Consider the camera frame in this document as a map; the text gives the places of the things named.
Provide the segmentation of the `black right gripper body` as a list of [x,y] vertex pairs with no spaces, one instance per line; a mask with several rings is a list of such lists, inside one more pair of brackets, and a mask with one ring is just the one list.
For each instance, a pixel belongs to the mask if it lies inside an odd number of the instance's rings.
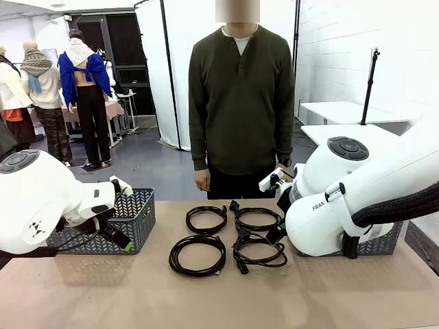
[[291,200],[290,200],[290,191],[291,187],[286,188],[281,194],[280,197],[276,203],[276,205],[284,212],[287,213],[291,206]]

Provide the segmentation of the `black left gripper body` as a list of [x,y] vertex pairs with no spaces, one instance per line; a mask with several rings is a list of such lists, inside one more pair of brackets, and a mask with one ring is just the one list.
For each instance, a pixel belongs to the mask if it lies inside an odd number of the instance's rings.
[[73,228],[74,230],[91,234],[100,229],[101,224],[105,224],[115,213],[115,209],[108,209],[99,214],[86,215],[83,217],[78,212],[68,212],[63,215],[66,221],[66,227]]

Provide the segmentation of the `person's right hand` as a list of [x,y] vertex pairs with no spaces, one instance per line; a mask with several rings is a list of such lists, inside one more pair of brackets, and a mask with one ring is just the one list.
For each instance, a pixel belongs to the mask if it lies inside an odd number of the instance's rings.
[[194,181],[200,191],[210,191],[211,174],[208,169],[195,171]]

